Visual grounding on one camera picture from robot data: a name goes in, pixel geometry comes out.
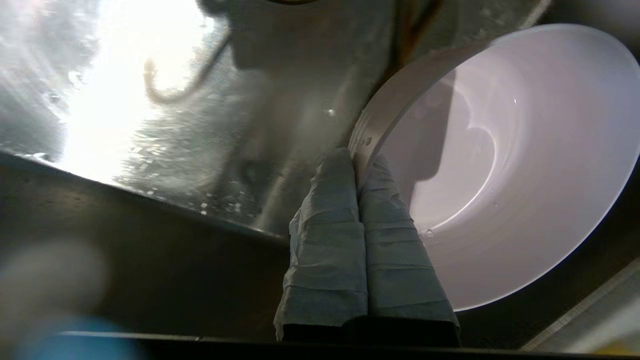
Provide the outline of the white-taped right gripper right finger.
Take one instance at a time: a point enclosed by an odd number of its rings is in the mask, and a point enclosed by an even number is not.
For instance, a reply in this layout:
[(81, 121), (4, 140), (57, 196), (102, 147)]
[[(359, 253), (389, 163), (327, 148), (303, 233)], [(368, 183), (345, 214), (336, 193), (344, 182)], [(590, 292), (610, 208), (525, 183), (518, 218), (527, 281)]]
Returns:
[(365, 228), (367, 338), (406, 347), (458, 347), (460, 326), (383, 155), (359, 196)]

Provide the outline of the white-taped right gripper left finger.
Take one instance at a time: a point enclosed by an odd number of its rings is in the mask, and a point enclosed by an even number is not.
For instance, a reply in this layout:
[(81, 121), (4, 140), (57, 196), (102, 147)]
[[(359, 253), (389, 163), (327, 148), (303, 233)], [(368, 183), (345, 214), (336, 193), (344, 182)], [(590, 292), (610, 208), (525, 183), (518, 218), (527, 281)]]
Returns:
[(366, 249), (345, 148), (321, 158), (289, 224), (289, 267), (273, 325), (279, 341), (334, 340), (368, 312)]

